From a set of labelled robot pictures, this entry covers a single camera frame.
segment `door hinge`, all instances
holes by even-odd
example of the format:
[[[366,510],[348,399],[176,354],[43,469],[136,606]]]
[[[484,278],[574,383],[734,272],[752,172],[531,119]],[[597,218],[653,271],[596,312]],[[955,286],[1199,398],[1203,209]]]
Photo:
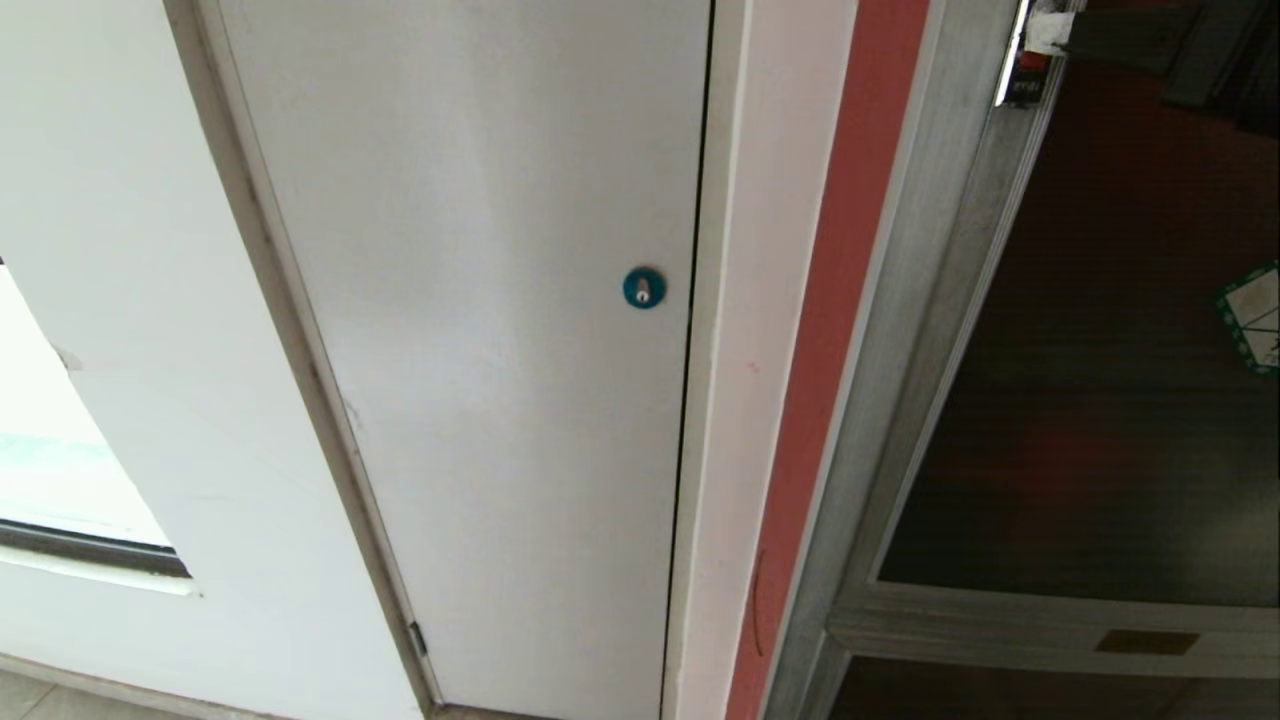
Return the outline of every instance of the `door hinge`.
[[[422,628],[416,621],[408,624],[408,637],[413,641],[417,653],[426,657],[426,638],[422,637]]]

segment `white door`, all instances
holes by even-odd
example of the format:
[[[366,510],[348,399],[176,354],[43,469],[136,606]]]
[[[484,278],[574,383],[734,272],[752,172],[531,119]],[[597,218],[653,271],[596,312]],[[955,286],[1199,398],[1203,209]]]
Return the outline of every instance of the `white door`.
[[[444,698],[658,717],[709,3],[221,13]]]

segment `tiled floor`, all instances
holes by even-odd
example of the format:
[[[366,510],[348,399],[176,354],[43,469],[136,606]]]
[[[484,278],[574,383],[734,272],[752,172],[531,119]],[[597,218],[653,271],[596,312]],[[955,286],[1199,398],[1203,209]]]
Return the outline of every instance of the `tiled floor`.
[[[0,720],[189,720],[0,671]],[[535,720],[488,710],[447,707],[431,720]]]

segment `pink wall trim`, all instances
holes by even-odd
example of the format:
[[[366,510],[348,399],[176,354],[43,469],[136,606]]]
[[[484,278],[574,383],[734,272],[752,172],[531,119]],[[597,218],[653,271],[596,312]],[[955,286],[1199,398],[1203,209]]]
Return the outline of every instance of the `pink wall trim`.
[[[726,720],[760,714],[928,6],[928,0],[858,5]]]

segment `teal lock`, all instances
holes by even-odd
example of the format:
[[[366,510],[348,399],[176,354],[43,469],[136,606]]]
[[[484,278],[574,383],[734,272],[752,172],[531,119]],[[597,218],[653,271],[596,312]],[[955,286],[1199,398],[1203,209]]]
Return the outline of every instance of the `teal lock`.
[[[627,305],[648,310],[667,296],[667,279],[653,268],[636,268],[622,279],[622,296]]]

